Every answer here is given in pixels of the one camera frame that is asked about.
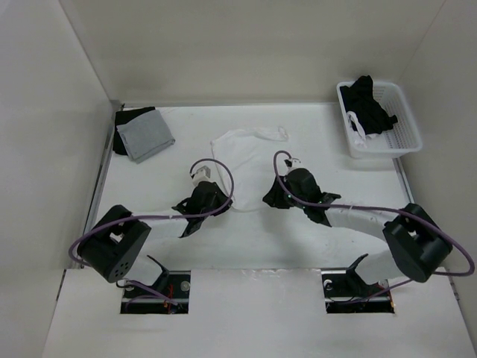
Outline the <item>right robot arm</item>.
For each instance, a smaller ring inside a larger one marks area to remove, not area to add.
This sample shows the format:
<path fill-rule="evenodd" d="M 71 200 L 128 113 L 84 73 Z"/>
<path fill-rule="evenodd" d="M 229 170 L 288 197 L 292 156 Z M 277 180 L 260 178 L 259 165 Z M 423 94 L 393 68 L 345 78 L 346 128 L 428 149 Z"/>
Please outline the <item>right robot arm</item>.
<path fill-rule="evenodd" d="M 358 258 L 355 271 L 345 278 L 347 289 L 354 295 L 363 295 L 380 280 L 407 277 L 425 283 L 452 251 L 452 245 L 439 234 L 406 216 L 410 213 L 428 220 L 420 206 L 409 204 L 403 214 L 351 210 L 351 204 L 339 194 L 321 191 L 312 173 L 304 168 L 275 178 L 262 200 L 277 209 L 300 208 L 316 224 L 365 233 L 388 245 L 379 254 Z"/>

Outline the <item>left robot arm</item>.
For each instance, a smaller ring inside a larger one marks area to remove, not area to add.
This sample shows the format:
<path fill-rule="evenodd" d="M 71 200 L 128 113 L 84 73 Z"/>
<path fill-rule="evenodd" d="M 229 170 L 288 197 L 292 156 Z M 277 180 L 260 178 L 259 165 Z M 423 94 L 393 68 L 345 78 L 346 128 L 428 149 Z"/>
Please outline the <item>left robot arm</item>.
<path fill-rule="evenodd" d="M 79 241 L 76 252 L 85 266 L 115 283 L 130 273 L 154 224 L 166 239 L 184 238 L 197 232 L 208 217 L 225 213 L 231 204 L 232 198 L 208 181 L 200 182 L 190 197 L 168 212 L 134 215 L 118 204 Z"/>

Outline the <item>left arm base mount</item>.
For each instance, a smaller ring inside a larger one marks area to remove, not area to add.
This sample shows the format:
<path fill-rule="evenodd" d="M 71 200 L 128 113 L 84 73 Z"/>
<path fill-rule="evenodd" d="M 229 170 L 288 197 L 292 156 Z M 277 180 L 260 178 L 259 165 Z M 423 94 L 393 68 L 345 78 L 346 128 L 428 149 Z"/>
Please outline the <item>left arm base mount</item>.
<path fill-rule="evenodd" d="M 116 282 L 122 290 L 121 314 L 176 315 L 189 312 L 192 273 L 171 271 L 151 255 L 141 256 L 129 280 Z"/>

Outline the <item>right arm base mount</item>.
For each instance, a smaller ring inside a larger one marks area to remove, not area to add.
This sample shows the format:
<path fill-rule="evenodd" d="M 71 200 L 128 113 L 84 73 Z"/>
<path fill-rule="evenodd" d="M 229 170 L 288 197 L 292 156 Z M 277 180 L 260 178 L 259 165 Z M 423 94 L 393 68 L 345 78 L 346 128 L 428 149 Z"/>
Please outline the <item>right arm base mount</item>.
<path fill-rule="evenodd" d="M 383 284 L 367 284 L 356 273 L 356 269 L 367 254 L 361 255 L 345 268 L 327 268 L 321 271 L 325 309 L 328 314 L 390 313 L 394 314 L 394 303 L 388 288 Z"/>

